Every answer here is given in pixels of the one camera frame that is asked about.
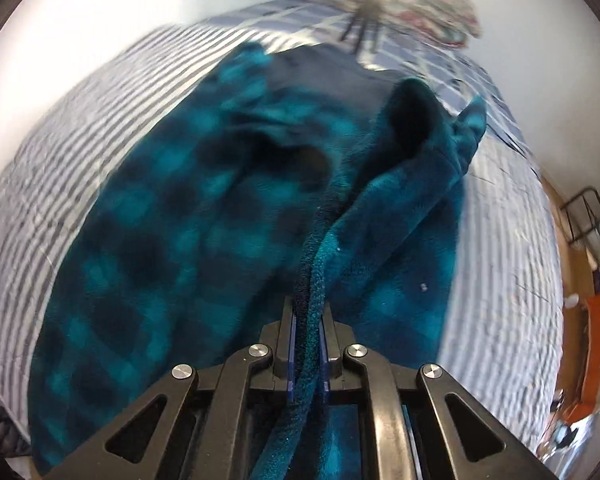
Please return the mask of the orange wooden furniture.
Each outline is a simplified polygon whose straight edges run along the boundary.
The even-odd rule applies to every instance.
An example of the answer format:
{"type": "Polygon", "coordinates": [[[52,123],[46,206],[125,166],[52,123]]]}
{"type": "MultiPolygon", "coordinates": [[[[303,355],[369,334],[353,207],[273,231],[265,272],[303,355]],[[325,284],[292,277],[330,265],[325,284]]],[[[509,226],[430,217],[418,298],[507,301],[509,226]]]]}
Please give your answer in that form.
{"type": "Polygon", "coordinates": [[[600,413],[600,294],[566,297],[567,330],[562,337],[560,370],[576,374],[576,385],[565,396],[560,419],[567,425],[600,413]]]}

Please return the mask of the black tripod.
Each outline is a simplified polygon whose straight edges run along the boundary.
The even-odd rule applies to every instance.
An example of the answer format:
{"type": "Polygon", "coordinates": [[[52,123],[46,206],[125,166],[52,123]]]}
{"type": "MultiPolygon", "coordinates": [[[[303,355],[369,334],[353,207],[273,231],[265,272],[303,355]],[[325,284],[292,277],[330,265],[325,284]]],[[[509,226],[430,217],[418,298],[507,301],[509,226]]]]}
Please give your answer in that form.
{"type": "Polygon", "coordinates": [[[384,14],[384,0],[361,0],[358,8],[352,14],[347,28],[340,36],[340,41],[343,42],[348,38],[355,26],[358,26],[358,36],[352,48],[354,56],[358,56],[363,52],[363,41],[365,40],[366,32],[369,30],[372,31],[372,46],[370,50],[373,53],[377,51],[382,14],[384,14]]]}

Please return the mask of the striped grey white quilt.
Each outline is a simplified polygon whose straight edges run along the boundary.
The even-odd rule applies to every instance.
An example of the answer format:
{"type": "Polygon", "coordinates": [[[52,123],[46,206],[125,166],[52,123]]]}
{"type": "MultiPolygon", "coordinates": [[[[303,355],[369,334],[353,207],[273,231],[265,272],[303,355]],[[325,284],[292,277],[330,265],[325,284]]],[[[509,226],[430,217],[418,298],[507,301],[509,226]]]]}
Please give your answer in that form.
{"type": "MultiPolygon", "coordinates": [[[[33,347],[61,258],[124,153],[247,40],[277,52],[338,28],[162,26],[83,79],[30,130],[0,175],[0,399],[19,429],[33,347]]],[[[562,356],[562,278],[550,202],[488,73],[465,55],[390,32],[362,58],[425,79],[451,112],[480,94],[488,130],[465,203],[441,364],[522,443],[541,439],[562,356]]]]}

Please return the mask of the black metal rack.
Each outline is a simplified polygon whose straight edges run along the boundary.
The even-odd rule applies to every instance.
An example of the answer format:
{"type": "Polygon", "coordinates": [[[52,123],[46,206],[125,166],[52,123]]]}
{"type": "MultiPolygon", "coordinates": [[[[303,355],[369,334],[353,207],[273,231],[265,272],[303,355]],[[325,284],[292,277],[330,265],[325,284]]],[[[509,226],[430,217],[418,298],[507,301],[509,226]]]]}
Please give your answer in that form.
{"type": "Polygon", "coordinates": [[[600,192],[588,185],[568,198],[559,211],[566,218],[566,240],[585,248],[600,270],[600,192]]]}

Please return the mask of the teal plaid fleece jacket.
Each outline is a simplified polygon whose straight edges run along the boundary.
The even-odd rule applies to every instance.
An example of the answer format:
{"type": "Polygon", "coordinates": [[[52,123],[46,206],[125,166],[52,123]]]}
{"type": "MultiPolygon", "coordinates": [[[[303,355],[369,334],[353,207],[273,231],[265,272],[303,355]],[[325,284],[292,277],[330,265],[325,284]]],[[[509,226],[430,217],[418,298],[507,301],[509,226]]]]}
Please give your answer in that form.
{"type": "Polygon", "coordinates": [[[389,360],[439,350],[486,102],[312,48],[230,52],[100,190],[56,276],[29,380],[41,472],[176,364],[250,344],[294,300],[298,392],[258,479],[355,479],[353,413],[318,390],[325,306],[389,360]]]}

